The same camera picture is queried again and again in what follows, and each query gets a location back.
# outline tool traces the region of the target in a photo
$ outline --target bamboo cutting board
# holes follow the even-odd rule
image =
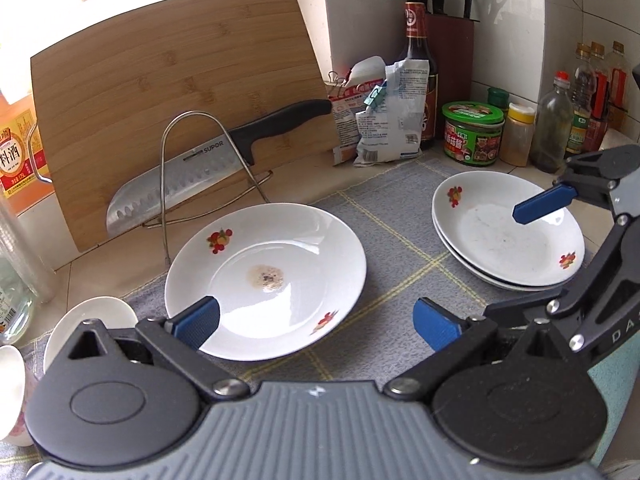
[[[40,135],[71,235],[107,239],[106,211],[124,183],[159,164],[167,124],[204,110],[227,129],[286,105],[326,98],[296,0],[165,0],[97,23],[31,58]],[[189,118],[172,158],[221,134]],[[338,145],[332,115],[254,144],[260,173]],[[238,172],[212,189],[246,179]]]

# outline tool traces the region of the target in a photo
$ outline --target countertop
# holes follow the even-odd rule
[[[457,170],[476,170],[476,168],[462,166],[445,156],[440,145],[436,145],[428,153]],[[263,185],[263,189],[272,202],[312,203],[336,190],[359,184],[389,168],[388,165],[354,168],[350,162],[333,167],[332,161],[333,155],[327,152],[277,168],[274,170],[273,177]],[[542,173],[532,166],[516,168],[500,160],[484,169],[511,173],[545,189],[551,186],[554,179],[553,175]],[[213,198],[194,200],[172,212],[169,218],[197,214],[212,208],[218,203],[231,199],[246,186],[247,184],[240,183],[221,190]],[[175,256],[191,236],[216,218],[260,202],[260,195],[254,191],[221,212],[170,226],[168,241],[171,254]],[[581,202],[574,202],[569,210],[580,224],[587,248],[596,252],[613,225],[611,214]],[[100,245],[57,271],[60,280],[57,296],[50,303],[39,308],[31,326],[18,345],[53,328],[70,308],[81,301],[94,296],[124,296],[145,285],[165,270],[160,229],[139,227]],[[640,420],[640,381],[636,383],[625,418],[603,464],[619,460],[640,460],[638,420]]]

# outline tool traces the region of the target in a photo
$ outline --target plate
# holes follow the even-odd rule
[[[42,364],[45,372],[66,340],[85,319],[100,319],[107,328],[132,328],[138,322],[133,309],[119,298],[98,296],[78,303],[62,317],[49,336]]]
[[[301,204],[261,204],[191,238],[169,269],[164,301],[173,317],[215,297],[220,325],[200,350],[273,359],[334,329],[360,296],[366,269],[358,237],[339,218]]]
[[[529,287],[557,285],[584,259],[574,216],[562,208],[528,225],[511,216],[517,203],[542,190],[496,171],[459,173],[438,186],[433,215],[449,245],[482,273]]]
[[[456,250],[449,245],[447,239],[440,232],[440,228],[438,227],[438,223],[436,219],[433,217],[433,213],[431,215],[433,218],[433,227],[436,229],[436,234],[440,238],[440,241],[443,245],[449,250],[449,252],[453,255],[453,257],[459,261],[466,270],[471,272],[473,275],[477,276],[484,282],[487,282],[493,286],[497,286],[498,288],[504,288],[505,290],[516,290],[517,292],[541,292],[542,290],[549,290],[551,288],[555,288],[555,286],[520,286],[515,283],[507,283],[502,282],[496,278],[492,278],[491,276],[487,276],[484,272],[479,269],[476,269],[473,265],[471,265],[468,261],[466,261],[462,256],[460,256]]]

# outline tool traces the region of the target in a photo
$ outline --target gray dish towel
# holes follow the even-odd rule
[[[289,356],[257,363],[211,359],[254,388],[263,380],[374,379],[384,384],[432,353],[413,327],[412,310],[421,296],[466,317],[480,314],[487,303],[520,295],[473,276],[435,233],[431,198],[455,173],[427,154],[317,202],[316,207],[345,221],[365,250],[367,279],[351,313],[313,346]],[[159,276],[124,298],[139,319],[166,315],[165,279]],[[38,377],[46,342],[44,335],[22,348]],[[38,460],[33,447],[0,444],[0,480],[23,478]]]

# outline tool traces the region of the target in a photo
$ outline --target cup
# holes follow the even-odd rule
[[[24,422],[24,410],[36,384],[15,346],[0,346],[0,440],[14,446],[32,446],[33,440]]]

